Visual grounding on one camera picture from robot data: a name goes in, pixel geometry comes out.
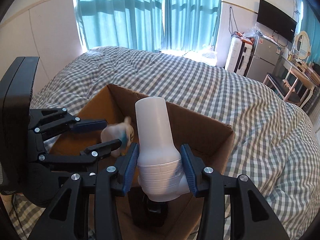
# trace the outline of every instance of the wooden molding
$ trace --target wooden molding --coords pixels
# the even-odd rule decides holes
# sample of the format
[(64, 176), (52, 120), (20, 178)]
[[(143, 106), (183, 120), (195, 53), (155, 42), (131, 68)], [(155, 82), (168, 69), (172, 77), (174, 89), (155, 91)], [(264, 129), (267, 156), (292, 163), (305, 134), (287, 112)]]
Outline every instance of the wooden molding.
[(252, 10), (250, 10), (250, 9), (246, 8), (246, 7), (243, 7), (243, 6), (240, 6), (240, 5), (237, 5), (237, 4), (234, 4), (234, 3), (231, 3), (231, 2), (226, 2), (226, 1), (222, 1), (222, 2), (227, 3), (227, 4), (230, 4), (230, 5), (234, 5), (234, 6), (237, 6), (237, 7), (239, 7), (239, 8), (245, 9), (245, 10), (247, 10), (247, 11), (249, 11), (249, 12), (252, 12), (252, 13), (258, 14), (258, 13), (257, 13), (257, 12), (255, 12), (255, 11), (252, 11)]
[(35, 2), (33, 4), (30, 4), (28, 5), (27, 7), (21, 9), (20, 11), (16, 12), (14, 15), (12, 15), (11, 17), (9, 17), (8, 19), (6, 19), (2, 24), (0, 24), (0, 29), (5, 26), (6, 24), (8, 24), (9, 22), (11, 22), (13, 19), (17, 18), (19, 15), (23, 14), (24, 12), (30, 10), (31, 8), (41, 4), (41, 3), (44, 3), (44, 2), (47, 2), (47, 1), (50, 1), (50, 0), (40, 0), (38, 2)]

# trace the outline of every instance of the chair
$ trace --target chair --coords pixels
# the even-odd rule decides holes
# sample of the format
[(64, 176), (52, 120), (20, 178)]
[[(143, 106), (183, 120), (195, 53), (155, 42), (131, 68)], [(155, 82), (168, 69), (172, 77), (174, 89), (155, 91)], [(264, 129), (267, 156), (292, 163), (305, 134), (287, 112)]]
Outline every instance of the chair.
[[(284, 85), (282, 78), (277, 77), (271, 73), (267, 73), (267, 76), (264, 79), (263, 84), (267, 85), (268, 80), (270, 80), (271, 83), (273, 84), (273, 86), (279, 92), (283, 101), (295, 104), (295, 105), (299, 106), (300, 108), (302, 108), (308, 102), (308, 100), (311, 98), (311, 96), (313, 94), (313, 90), (315, 88), (315, 84), (308, 78), (308, 76), (306, 76), (306, 74), (304, 72), (301, 72), (298, 68), (292, 67), (290, 69), (290, 71), (288, 72), (286, 79), (289, 77), (290, 74), (292, 74), (296, 77), (296, 80), (294, 81), (294, 83), (290, 89)], [(297, 85), (298, 81), (301, 81), (301, 83), (307, 88), (301, 98), (298, 96), (298, 94), (296, 92), (293, 91), (293, 89)]]

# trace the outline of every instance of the bed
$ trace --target bed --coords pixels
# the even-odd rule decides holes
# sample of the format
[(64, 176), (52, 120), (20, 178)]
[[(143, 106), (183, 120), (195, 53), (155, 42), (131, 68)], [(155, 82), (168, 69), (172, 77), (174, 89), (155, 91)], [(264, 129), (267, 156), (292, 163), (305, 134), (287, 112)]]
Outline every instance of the bed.
[[(109, 83), (231, 125), (236, 138), (225, 175), (247, 174), (290, 239), (299, 239), (308, 228), (320, 206), (320, 151), (312, 123), (300, 108), (265, 85), (222, 68), (121, 47), (98, 47), (79, 56), (34, 95), (31, 107), (66, 107), (77, 114)], [(20, 196), (15, 206), (21, 225), (13, 210), (10, 217), (23, 238), (43, 209)], [(229, 233), (226, 199), (225, 239)]]

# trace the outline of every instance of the teal curtain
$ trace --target teal curtain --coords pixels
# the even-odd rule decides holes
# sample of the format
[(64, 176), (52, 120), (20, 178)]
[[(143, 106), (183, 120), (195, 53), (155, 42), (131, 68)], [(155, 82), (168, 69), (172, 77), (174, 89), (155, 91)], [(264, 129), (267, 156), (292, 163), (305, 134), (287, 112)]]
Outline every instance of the teal curtain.
[(164, 48), (198, 51), (215, 45), (221, 0), (165, 0)]
[(301, 30), (308, 33), (310, 39), (311, 55), (308, 61), (320, 64), (320, 23), (306, 0), (303, 0)]
[(87, 49), (161, 48), (162, 0), (76, 0), (75, 11), (80, 40)]

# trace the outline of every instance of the plaid comforter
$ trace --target plaid comforter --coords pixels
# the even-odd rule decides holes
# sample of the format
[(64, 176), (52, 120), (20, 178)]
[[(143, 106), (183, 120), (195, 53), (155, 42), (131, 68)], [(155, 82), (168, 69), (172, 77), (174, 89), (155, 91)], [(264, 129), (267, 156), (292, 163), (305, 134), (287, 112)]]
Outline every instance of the plaid comforter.
[[(320, 151), (311, 121), (300, 108), (263, 84), (224, 69), (119, 47), (99, 47), (79, 56), (33, 97), (31, 107), (66, 107), (77, 114), (109, 83), (231, 125), (236, 138), (225, 175), (247, 174), (290, 239), (299, 239), (308, 228), (320, 205)], [(42, 209), (22, 200), (16, 204), (28, 234)], [(23, 237), (16, 216), (10, 216)], [(225, 239), (229, 233), (226, 199)]]

